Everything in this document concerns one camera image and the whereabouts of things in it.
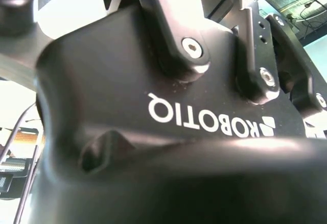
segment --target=wall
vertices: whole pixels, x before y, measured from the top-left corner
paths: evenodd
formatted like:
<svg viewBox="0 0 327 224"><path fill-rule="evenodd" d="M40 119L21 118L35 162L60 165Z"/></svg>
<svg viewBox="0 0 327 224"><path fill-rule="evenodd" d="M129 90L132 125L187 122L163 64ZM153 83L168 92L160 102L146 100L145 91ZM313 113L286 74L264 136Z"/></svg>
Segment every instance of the wall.
<svg viewBox="0 0 327 224"><path fill-rule="evenodd" d="M327 82L327 36L308 44L305 50Z"/></svg>

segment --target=black metal bracket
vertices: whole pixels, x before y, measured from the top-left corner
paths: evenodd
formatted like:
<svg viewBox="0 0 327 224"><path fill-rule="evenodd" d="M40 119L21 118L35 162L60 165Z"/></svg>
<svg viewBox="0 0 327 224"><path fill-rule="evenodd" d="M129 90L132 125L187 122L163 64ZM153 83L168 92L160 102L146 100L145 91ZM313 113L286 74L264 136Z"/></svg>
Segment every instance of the black metal bracket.
<svg viewBox="0 0 327 224"><path fill-rule="evenodd" d="M317 128L327 129L327 84L307 52L278 15L269 15L277 66L282 89L304 120Z"/></svg>
<svg viewBox="0 0 327 224"><path fill-rule="evenodd" d="M232 3L231 10L223 18L217 10L211 19L232 29L238 36L238 87L253 103L264 104L279 95L270 24L259 15L257 2L233 0Z"/></svg>
<svg viewBox="0 0 327 224"><path fill-rule="evenodd" d="M162 56L163 70L183 82L202 76L209 68L210 56L200 33L205 20L201 0L140 0L140 3Z"/></svg>

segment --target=ceiling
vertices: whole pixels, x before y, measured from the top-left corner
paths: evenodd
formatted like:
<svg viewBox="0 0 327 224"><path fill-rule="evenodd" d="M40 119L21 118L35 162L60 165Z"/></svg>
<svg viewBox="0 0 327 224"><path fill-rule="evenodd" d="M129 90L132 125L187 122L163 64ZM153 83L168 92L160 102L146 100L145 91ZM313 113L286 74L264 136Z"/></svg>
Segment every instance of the ceiling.
<svg viewBox="0 0 327 224"><path fill-rule="evenodd" d="M289 22L296 28L293 31L298 39L306 38L311 32L319 31L319 28L327 23L327 12L324 8L313 0L266 0L279 13L289 19ZM327 6L327 0L318 0Z"/></svg>

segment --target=robotiq logo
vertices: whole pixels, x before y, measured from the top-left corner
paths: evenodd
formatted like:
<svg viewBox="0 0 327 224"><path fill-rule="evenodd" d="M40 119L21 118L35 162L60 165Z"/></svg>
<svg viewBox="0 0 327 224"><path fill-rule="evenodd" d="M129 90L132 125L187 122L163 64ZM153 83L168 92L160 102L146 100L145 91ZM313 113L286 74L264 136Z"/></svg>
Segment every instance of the robotiq logo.
<svg viewBox="0 0 327 224"><path fill-rule="evenodd" d="M194 120L195 114L193 113L192 106L187 106L188 119L186 121L182 121L180 103L175 103L173 107L165 99L158 98L152 93L149 93L148 96L152 98L148 107L149 113L151 117L159 123L168 123L175 117L174 120L177 126L183 126L193 130L200 130L203 128L204 130L211 133L220 129L221 132L227 136L236 135L241 138L246 138L249 136L260 137L260 135L273 136L274 129L276 128L275 120L273 117L263 116L263 123L259 123L258 126L258 123L250 120L243 120L238 117L230 118L226 114L215 114L212 111L206 109L199 112L197 115L199 124L196 124ZM167 112L165 112L165 115L157 114L155 111L155 107L157 105L163 105L166 107Z"/></svg>

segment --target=bolt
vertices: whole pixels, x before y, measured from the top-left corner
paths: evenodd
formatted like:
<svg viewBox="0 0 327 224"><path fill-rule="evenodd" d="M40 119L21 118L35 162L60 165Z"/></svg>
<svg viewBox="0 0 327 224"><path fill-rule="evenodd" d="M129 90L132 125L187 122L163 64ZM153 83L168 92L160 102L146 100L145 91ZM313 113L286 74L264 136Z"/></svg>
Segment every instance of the bolt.
<svg viewBox="0 0 327 224"><path fill-rule="evenodd" d="M278 16L275 16L275 19L277 20L277 22L279 23L279 25L285 26L285 23Z"/></svg>
<svg viewBox="0 0 327 224"><path fill-rule="evenodd" d="M184 38L182 40L184 50L194 59L202 56L202 48L200 44L191 38Z"/></svg>
<svg viewBox="0 0 327 224"><path fill-rule="evenodd" d="M325 99L322 97L322 95L320 93L317 93L316 94L316 98L317 98L318 102L320 103L320 105L323 108L326 108L327 107L327 103L326 103Z"/></svg>
<svg viewBox="0 0 327 224"><path fill-rule="evenodd" d="M268 86L275 86L274 76L264 67L260 68L261 78L266 82Z"/></svg>

